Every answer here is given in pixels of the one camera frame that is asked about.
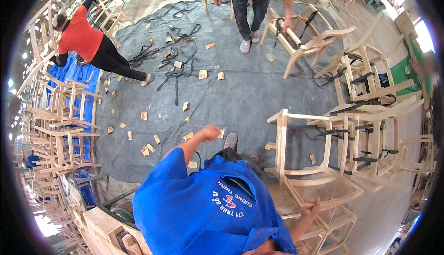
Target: blue shirt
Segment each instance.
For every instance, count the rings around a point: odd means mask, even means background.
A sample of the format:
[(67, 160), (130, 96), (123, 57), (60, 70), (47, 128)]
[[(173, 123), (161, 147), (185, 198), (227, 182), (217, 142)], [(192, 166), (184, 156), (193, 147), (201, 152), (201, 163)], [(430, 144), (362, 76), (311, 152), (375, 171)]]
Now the blue shirt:
[[(244, 180), (253, 197), (228, 186), (225, 177)], [(269, 191), (243, 160), (232, 163), (217, 155), (187, 176), (183, 150), (175, 148), (147, 175), (133, 208), (154, 255), (239, 255), (270, 237), (278, 251), (296, 254)]]

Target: dark pants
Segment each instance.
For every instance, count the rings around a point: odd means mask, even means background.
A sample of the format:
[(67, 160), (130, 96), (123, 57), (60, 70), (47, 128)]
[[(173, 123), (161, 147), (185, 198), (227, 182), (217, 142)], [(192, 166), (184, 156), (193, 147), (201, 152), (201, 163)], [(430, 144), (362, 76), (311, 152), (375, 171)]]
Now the dark pants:
[[(214, 159), (215, 156), (221, 156), (222, 158), (232, 161), (233, 163), (236, 163), (236, 161), (238, 160), (242, 160), (241, 157), (239, 156), (239, 154), (233, 150), (231, 147), (227, 147), (225, 149), (223, 149), (222, 151), (216, 153), (212, 159)], [(248, 165), (250, 165), (250, 167), (253, 169), (254, 173), (256, 173), (257, 176), (261, 176), (261, 170), (258, 167), (257, 163), (255, 163), (252, 159), (247, 158), (244, 159), (244, 161), (246, 161), (248, 163)]]
[(96, 55), (90, 63), (94, 65), (94, 67), (130, 79), (145, 80), (147, 77), (146, 73), (130, 68), (128, 61), (117, 52), (114, 44), (105, 34), (103, 35), (102, 42), (100, 43)]
[(251, 29), (247, 21), (247, 4), (248, 0), (232, 0), (234, 17), (236, 18), (237, 28), (245, 41), (251, 39), (251, 32), (256, 31), (261, 26), (262, 21), (267, 13), (270, 0), (253, 0), (254, 18)]

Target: wooden plank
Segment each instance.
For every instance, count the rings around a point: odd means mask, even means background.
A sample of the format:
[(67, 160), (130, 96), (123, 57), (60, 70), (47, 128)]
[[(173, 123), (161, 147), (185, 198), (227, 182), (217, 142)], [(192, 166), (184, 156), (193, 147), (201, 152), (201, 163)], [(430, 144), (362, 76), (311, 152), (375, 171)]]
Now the wooden plank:
[(397, 91), (400, 91), (402, 89), (406, 89), (408, 87), (412, 87), (413, 85), (414, 85), (413, 80), (409, 79), (409, 80), (403, 81), (402, 83), (396, 84), (394, 86), (385, 87), (383, 89), (377, 90), (375, 92), (371, 92), (369, 94), (363, 94), (361, 96), (357, 96), (353, 100), (355, 102), (371, 100), (371, 99), (379, 98), (381, 96), (385, 96), (388, 94), (396, 93)]

